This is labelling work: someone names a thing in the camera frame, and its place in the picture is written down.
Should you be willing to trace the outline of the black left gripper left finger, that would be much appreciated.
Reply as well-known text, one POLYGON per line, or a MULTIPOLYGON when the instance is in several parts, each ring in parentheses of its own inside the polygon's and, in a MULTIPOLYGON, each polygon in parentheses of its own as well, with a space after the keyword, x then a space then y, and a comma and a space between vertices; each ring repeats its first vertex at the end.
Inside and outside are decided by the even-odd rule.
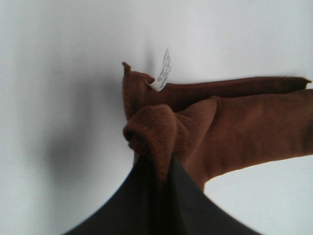
POLYGON ((157 235, 153 215, 154 169, 140 157, 114 195, 67 235, 157 235))

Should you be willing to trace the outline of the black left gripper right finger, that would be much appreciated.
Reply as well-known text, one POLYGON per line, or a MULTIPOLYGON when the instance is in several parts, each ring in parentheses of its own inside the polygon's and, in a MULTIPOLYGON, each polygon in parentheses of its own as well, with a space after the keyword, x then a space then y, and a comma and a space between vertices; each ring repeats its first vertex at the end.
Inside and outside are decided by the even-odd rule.
POLYGON ((213 203, 173 156, 162 192, 159 235, 258 235, 213 203))

